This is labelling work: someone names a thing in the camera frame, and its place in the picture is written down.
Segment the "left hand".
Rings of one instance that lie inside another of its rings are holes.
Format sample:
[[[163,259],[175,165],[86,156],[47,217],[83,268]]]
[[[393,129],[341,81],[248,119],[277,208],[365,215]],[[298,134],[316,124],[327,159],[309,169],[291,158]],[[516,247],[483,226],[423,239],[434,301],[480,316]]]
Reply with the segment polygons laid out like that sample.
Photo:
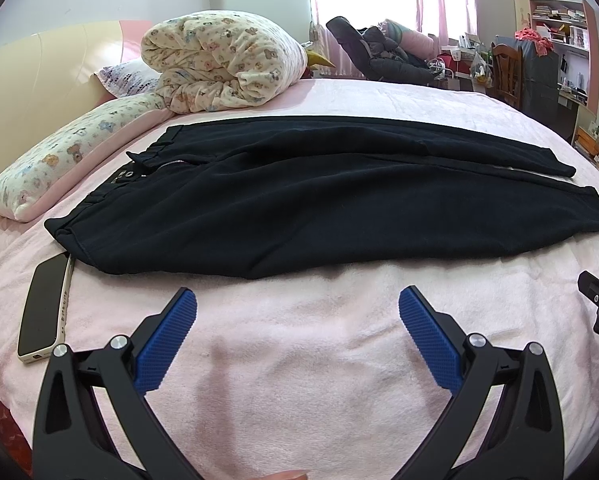
[[[304,469],[287,470],[269,474],[263,480],[307,480],[308,474],[309,471]]]

